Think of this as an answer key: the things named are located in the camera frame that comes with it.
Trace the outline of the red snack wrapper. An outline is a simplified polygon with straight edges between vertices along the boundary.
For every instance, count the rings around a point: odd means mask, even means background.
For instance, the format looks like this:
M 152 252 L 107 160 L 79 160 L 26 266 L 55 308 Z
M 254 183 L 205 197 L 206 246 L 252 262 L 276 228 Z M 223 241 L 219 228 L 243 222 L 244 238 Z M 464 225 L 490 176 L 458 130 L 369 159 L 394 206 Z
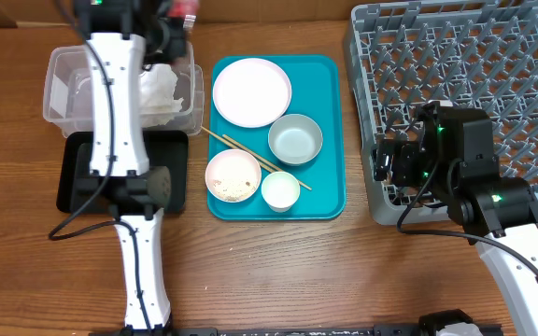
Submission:
M 184 29 L 189 31 L 196 22 L 199 7 L 199 0 L 173 0 L 167 16 L 184 20 Z

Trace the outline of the white tissue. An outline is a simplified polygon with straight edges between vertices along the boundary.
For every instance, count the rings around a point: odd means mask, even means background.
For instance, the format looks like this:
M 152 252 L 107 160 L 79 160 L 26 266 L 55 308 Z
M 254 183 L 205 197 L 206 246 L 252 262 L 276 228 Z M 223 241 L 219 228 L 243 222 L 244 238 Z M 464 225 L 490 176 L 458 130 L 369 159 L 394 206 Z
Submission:
M 143 128 L 163 126 L 181 111 L 183 99 L 174 97 L 177 75 L 169 64 L 155 64 L 140 76 L 140 119 Z

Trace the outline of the grey-green bowl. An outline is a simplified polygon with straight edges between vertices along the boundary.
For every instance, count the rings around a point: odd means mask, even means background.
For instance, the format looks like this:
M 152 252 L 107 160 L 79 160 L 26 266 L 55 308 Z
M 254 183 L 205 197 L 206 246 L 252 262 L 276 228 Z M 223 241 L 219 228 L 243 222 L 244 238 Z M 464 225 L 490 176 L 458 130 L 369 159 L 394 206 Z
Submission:
M 301 114 L 277 119 L 268 133 L 270 150 L 287 165 L 299 166 L 314 160 L 322 144 L 323 133 L 318 124 Z

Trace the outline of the white cup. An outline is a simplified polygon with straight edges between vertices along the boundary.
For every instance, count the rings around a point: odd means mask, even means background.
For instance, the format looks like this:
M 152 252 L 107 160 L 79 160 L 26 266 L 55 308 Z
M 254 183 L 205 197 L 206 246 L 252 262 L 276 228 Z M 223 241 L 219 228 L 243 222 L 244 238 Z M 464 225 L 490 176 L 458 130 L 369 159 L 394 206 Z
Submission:
M 298 201 L 301 188 L 298 180 L 287 172 L 269 174 L 261 187 L 262 198 L 275 212 L 289 211 Z

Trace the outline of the pink bowl with rice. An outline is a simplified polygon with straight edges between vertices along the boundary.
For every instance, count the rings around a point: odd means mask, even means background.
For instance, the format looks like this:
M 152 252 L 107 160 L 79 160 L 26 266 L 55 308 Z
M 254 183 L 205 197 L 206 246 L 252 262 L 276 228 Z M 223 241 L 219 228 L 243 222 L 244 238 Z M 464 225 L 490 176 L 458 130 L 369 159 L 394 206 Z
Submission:
M 205 184 L 212 196 L 226 203 L 250 198 L 261 184 L 261 166 L 241 149 L 226 149 L 215 155 L 205 168 Z

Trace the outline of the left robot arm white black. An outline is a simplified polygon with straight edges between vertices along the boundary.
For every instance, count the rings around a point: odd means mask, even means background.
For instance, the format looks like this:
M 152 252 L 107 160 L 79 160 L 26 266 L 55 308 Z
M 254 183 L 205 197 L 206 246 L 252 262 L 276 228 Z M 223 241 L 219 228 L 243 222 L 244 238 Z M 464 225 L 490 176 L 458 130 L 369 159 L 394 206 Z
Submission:
M 95 201 L 111 215 L 126 286 L 122 335 L 167 335 L 171 305 L 163 284 L 161 228 L 170 202 L 167 167 L 153 166 L 140 121 L 140 75 L 185 55 L 182 17 L 170 1 L 77 1 L 69 23 L 88 52 L 93 140 L 89 172 L 78 181 L 88 197 L 49 234 L 61 232 Z

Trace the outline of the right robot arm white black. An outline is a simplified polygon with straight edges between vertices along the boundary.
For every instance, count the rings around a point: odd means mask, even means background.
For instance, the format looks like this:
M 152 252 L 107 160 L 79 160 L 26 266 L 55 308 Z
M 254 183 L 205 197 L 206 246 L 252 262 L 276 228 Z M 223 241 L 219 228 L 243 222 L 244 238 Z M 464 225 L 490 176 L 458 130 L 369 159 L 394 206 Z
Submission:
M 477 249 L 501 291 L 517 333 L 538 335 L 538 199 L 520 177 L 503 177 L 492 121 L 482 109 L 431 101 L 414 111 L 422 135 L 384 138 L 373 178 L 429 192 Z

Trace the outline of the grey dishwasher rack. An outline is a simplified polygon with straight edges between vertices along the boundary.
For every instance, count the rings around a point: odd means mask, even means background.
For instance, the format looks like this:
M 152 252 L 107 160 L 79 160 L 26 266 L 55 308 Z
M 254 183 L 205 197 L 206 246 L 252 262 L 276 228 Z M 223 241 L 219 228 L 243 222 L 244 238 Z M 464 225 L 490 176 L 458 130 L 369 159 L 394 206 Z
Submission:
M 485 110 L 502 174 L 538 196 L 538 0 L 358 5 L 344 51 L 377 223 L 394 224 L 412 193 L 376 181 L 372 153 L 381 139 L 416 138 L 413 110 L 430 100 Z

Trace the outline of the clear plastic bin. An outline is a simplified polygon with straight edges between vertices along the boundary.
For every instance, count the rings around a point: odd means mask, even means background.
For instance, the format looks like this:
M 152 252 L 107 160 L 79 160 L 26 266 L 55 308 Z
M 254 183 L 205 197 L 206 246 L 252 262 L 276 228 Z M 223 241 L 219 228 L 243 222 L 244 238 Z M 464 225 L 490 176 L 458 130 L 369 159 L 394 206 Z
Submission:
M 187 45 L 185 57 L 170 66 L 177 75 L 174 97 L 183 99 L 181 111 L 163 126 L 144 129 L 196 135 L 203 122 L 205 90 L 203 71 L 194 62 L 192 45 Z M 84 47 L 60 47 L 51 53 L 44 85 L 43 118 L 57 125 L 64 136 L 93 129 L 91 74 Z

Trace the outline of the wooden chopstick lower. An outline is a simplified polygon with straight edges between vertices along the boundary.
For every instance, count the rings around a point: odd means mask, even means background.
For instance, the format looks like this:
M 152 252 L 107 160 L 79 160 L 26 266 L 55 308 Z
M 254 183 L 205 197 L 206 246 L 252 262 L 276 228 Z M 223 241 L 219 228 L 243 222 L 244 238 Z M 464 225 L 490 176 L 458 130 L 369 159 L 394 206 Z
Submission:
M 223 137 L 219 137 L 218 135 L 216 135 L 215 133 L 209 131 L 207 128 L 205 127 L 201 127 L 201 129 L 203 131 L 205 131 L 208 135 L 211 135 L 212 137 L 214 137 L 215 139 L 219 140 L 221 143 L 223 143 L 224 145 L 226 145 L 227 147 L 230 147 L 232 149 L 242 149 L 244 150 L 245 152 L 247 152 L 248 154 L 250 154 L 251 156 L 253 156 L 255 158 L 255 160 L 257 161 L 257 163 L 261 166 L 262 169 L 266 170 L 267 172 L 269 173 L 273 173 L 275 172 L 276 170 L 272 167 L 270 167 L 269 165 L 265 164 L 264 162 L 262 162 L 259 158 L 257 158 L 251 151 L 247 150 L 247 149 L 243 149 L 237 145 L 235 145 L 234 143 L 228 141 L 227 139 L 223 138 Z

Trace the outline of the wooden chopstick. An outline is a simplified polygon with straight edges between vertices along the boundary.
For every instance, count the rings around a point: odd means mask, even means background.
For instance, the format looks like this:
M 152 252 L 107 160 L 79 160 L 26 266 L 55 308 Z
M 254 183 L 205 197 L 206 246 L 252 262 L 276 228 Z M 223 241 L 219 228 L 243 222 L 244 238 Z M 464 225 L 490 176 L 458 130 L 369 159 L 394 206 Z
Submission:
M 230 147 L 232 149 L 242 149 L 244 150 L 245 152 L 247 152 L 248 154 L 250 154 L 251 156 L 253 156 L 255 158 L 255 160 L 257 161 L 257 163 L 261 166 L 262 169 L 266 170 L 267 172 L 269 173 L 273 173 L 275 172 L 276 170 L 272 167 L 270 167 L 269 165 L 265 164 L 264 162 L 262 162 L 259 158 L 257 158 L 251 151 L 247 150 L 247 149 L 243 149 L 237 145 L 235 145 L 234 143 L 228 141 L 227 139 L 223 138 L 223 137 L 219 137 L 218 135 L 216 135 L 215 133 L 209 131 L 207 128 L 205 127 L 201 127 L 201 129 L 203 131 L 205 131 L 208 135 L 211 135 L 212 137 L 214 137 L 215 139 L 219 140 L 221 143 L 223 143 L 224 145 L 226 145 L 227 147 Z
M 261 155 L 257 154 L 256 152 L 252 151 L 251 149 L 249 149 L 248 147 L 245 147 L 244 145 L 240 144 L 239 142 L 235 141 L 234 139 L 232 139 L 232 137 L 230 137 L 229 135 L 227 134 L 224 134 L 222 136 L 224 139 L 226 139 L 227 141 L 229 141 L 230 143 L 236 145 L 237 147 L 239 147 L 240 149 L 243 149 L 245 151 L 247 151 L 249 154 L 251 154 L 253 157 L 255 157 L 256 159 L 258 159 L 260 162 L 262 162 L 264 165 L 266 165 L 267 167 L 269 167 L 271 169 L 271 172 L 276 172 L 276 171 L 280 171 L 280 172 L 286 172 L 284 171 L 283 169 L 281 169 L 280 167 L 278 167 L 277 165 L 273 164 L 272 162 L 270 162 L 269 160 L 265 159 L 264 157 L 262 157 Z M 302 186 L 304 187 L 305 189 L 308 189 L 310 191 L 312 191 L 312 188 L 310 188 L 308 185 L 306 185 L 306 183 L 302 182 L 301 180 L 297 179 L 297 182 Z

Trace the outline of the large pink plate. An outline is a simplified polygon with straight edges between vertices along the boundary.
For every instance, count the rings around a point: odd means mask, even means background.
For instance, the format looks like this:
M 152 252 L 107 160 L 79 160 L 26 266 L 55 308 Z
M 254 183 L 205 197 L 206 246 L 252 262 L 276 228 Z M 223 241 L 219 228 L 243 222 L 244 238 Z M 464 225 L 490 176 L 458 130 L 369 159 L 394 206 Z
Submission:
M 260 128 L 288 110 L 292 86 L 286 72 L 276 63 L 244 58 L 219 72 L 212 97 L 219 114 L 233 125 Z

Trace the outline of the wooden chopstick upper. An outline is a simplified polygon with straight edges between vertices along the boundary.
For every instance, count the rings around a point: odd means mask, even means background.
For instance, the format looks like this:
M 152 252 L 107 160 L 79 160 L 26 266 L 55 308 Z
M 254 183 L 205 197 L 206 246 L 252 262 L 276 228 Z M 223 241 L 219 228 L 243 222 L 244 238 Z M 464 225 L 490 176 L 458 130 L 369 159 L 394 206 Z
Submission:
M 251 154 L 253 157 L 255 157 L 256 159 L 258 159 L 260 162 L 262 162 L 264 165 L 266 165 L 267 167 L 269 167 L 271 169 L 271 172 L 276 172 L 276 171 L 280 171 L 280 172 L 286 172 L 284 171 L 283 169 L 281 169 L 280 167 L 278 167 L 277 165 L 273 164 L 272 162 L 270 162 L 269 160 L 265 159 L 264 157 L 262 157 L 261 155 L 257 154 L 256 152 L 252 151 L 251 149 L 249 149 L 248 147 L 245 147 L 244 145 L 240 144 L 239 142 L 235 141 L 234 139 L 232 139 L 232 137 L 230 137 L 229 135 L 227 134 L 224 134 L 222 136 L 224 139 L 226 139 L 227 141 L 229 141 L 230 143 L 236 145 L 237 147 L 239 147 L 240 149 L 243 149 L 245 151 L 247 151 L 249 154 Z M 301 180 L 297 179 L 297 182 L 302 186 L 304 187 L 305 189 L 308 189 L 310 191 L 312 191 L 312 188 L 310 188 L 308 185 L 306 185 L 306 183 L 302 182 Z

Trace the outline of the black tray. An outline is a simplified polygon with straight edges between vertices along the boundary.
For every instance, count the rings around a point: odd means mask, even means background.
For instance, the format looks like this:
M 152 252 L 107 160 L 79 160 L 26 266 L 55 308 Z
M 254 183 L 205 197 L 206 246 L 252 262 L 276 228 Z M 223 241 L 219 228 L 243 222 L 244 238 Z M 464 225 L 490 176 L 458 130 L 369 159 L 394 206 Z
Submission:
M 56 200 L 57 209 L 63 213 L 74 210 L 74 181 L 89 172 L 92 140 L 92 132 L 72 133 L 66 139 Z M 171 176 L 171 196 L 164 212 L 180 214 L 186 201 L 189 137 L 182 131 L 145 131 L 144 141 L 150 164 L 166 166 Z

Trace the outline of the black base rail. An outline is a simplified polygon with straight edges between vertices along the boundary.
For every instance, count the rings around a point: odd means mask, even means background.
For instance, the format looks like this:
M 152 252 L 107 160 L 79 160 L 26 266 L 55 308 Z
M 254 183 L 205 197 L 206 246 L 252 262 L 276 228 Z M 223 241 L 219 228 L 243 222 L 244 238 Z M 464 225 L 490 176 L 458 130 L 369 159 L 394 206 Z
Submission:
M 96 336 L 435 336 L 483 335 L 503 336 L 500 325 L 476 324 L 460 309 L 423 315 L 415 323 L 375 324 L 364 328 L 315 328 L 315 329 L 240 329 L 215 328 L 175 329 L 154 327 L 152 332 L 124 327 L 117 331 L 92 332 Z

